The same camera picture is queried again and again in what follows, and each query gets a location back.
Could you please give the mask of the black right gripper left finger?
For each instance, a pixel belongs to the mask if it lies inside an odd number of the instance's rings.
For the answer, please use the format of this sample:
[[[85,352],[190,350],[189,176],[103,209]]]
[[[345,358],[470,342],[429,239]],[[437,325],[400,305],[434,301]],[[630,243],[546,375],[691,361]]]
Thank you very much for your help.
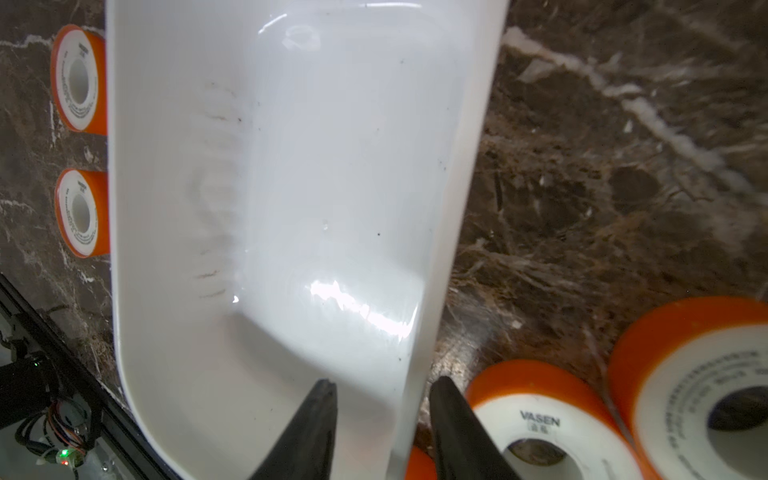
[[[250,478],[329,479],[337,415],[336,384],[318,380]]]

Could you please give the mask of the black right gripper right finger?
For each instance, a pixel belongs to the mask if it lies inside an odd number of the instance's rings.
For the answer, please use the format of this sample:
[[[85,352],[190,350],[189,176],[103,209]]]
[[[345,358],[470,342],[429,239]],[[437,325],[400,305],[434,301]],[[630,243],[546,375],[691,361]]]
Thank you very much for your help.
[[[439,479],[519,479],[451,378],[432,383],[429,406]]]

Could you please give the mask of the white plastic storage box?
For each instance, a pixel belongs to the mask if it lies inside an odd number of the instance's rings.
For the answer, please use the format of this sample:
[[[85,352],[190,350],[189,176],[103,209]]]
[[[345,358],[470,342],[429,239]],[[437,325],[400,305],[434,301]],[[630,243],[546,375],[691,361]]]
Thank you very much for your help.
[[[146,439],[244,479],[312,385],[331,475],[399,479],[505,1],[110,1],[113,328]]]

